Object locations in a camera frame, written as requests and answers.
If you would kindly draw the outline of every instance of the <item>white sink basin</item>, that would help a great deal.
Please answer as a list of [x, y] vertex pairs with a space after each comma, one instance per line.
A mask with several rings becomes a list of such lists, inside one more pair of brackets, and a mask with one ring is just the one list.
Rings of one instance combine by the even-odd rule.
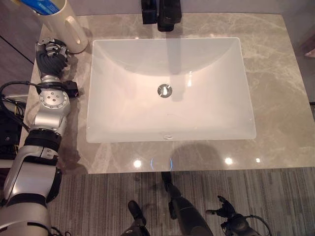
[[93, 42], [89, 143], [255, 137], [238, 38]]

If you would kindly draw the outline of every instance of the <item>black faucet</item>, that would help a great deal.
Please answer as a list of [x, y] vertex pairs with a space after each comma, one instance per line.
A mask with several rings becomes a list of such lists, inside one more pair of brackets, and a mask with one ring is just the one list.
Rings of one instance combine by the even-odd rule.
[[[156, 23], [156, 0], [141, 0], [143, 24]], [[170, 32], [176, 23], [182, 19], [180, 0], [159, 0], [157, 29], [161, 32]]]
[[182, 19], [180, 0], [159, 0], [157, 17], [157, 29], [161, 32], [169, 32], [174, 29], [176, 23]]

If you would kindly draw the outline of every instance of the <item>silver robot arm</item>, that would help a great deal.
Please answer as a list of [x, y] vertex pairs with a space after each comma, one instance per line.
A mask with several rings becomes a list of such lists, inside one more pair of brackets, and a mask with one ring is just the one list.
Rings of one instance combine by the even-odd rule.
[[36, 44], [40, 107], [4, 183], [0, 236], [51, 235], [46, 203], [59, 192], [58, 149], [70, 112], [69, 96], [78, 95], [77, 89], [68, 89], [59, 79], [66, 58], [66, 45], [59, 40], [49, 38]]

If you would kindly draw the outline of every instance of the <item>sink drain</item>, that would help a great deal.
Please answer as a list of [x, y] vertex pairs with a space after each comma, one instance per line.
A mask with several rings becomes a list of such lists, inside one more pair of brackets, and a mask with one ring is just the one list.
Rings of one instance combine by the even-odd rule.
[[172, 92], [173, 92], [172, 87], [167, 84], [162, 84], [157, 89], [158, 95], [163, 98], [169, 97], [170, 95], [172, 95]]

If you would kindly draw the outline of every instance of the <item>marble countertop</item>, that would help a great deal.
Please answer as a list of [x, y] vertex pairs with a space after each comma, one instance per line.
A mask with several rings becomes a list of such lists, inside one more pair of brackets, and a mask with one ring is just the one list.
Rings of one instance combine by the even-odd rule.
[[[182, 22], [169, 33], [159, 32], [156, 25], [143, 25], [139, 14], [80, 16], [78, 20], [89, 44], [84, 52], [71, 58], [71, 66], [63, 76], [64, 80], [76, 81], [80, 90], [80, 96], [71, 100], [59, 151], [59, 165], [67, 174], [315, 166], [315, 124], [281, 15], [185, 13]], [[47, 36], [53, 35], [44, 26], [40, 38]], [[255, 139], [86, 142], [93, 40], [223, 36], [241, 40], [256, 123]], [[40, 82], [36, 65], [31, 81]], [[38, 104], [36, 90], [30, 88], [25, 117], [28, 125]], [[23, 130], [21, 144], [26, 135]]]

